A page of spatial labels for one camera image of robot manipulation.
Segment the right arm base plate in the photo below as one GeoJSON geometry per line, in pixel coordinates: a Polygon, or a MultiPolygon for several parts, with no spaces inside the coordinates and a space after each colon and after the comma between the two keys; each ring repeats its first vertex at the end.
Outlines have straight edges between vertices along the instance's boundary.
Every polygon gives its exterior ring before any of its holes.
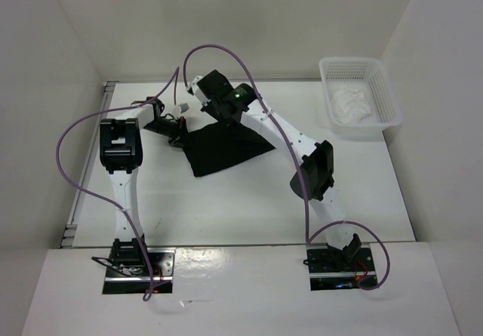
{"type": "Polygon", "coordinates": [[[374,287],[378,283],[371,249],[363,246],[348,263],[335,261],[328,247],[308,247],[303,264],[309,271],[312,291],[374,287]]]}

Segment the black tank top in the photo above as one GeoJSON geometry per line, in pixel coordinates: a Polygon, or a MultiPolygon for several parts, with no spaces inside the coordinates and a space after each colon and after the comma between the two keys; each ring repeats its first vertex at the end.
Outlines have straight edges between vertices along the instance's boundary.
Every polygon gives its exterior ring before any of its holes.
{"type": "Polygon", "coordinates": [[[223,122],[189,132],[182,144],[195,177],[215,174],[275,149],[250,128],[223,122]]]}

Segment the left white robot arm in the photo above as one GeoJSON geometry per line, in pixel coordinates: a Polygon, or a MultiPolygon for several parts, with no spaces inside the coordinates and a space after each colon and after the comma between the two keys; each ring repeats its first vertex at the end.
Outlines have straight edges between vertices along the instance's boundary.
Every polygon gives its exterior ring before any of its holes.
{"type": "Polygon", "coordinates": [[[169,144],[180,146],[187,133],[183,114],[186,103],[178,104],[164,114],[164,104],[150,98],[143,106],[133,108],[100,123],[100,162],[107,170],[115,202],[115,239],[110,259],[119,270],[133,275],[148,271],[150,256],[144,241],[137,201],[137,175],[143,163],[141,131],[146,129],[168,138],[169,144]]]}

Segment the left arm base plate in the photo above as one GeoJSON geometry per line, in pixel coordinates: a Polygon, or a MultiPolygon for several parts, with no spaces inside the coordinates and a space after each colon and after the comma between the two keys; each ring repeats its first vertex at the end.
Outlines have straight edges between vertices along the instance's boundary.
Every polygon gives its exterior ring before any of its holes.
{"type": "MultiPolygon", "coordinates": [[[[153,294],[170,294],[173,290],[174,249],[149,248],[148,256],[153,272],[153,294]]],[[[149,289],[149,270],[143,254],[138,259],[121,260],[109,254],[108,257],[93,256],[91,260],[105,270],[103,294],[144,294],[149,289]]]]}

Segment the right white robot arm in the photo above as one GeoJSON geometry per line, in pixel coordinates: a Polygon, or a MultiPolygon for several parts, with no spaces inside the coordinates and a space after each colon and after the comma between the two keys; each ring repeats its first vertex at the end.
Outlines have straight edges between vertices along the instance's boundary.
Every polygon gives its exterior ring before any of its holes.
{"type": "Polygon", "coordinates": [[[195,77],[189,84],[189,92],[201,102],[205,112],[254,131],[294,165],[290,187],[303,200],[306,241],[310,242],[309,211],[313,210],[332,229],[327,234],[328,264],[348,270],[357,260],[361,240],[343,223],[345,215],[334,188],[334,148],[331,143],[326,140],[318,142],[298,131],[266,105],[254,86],[242,83],[234,87],[217,70],[195,77]]]}

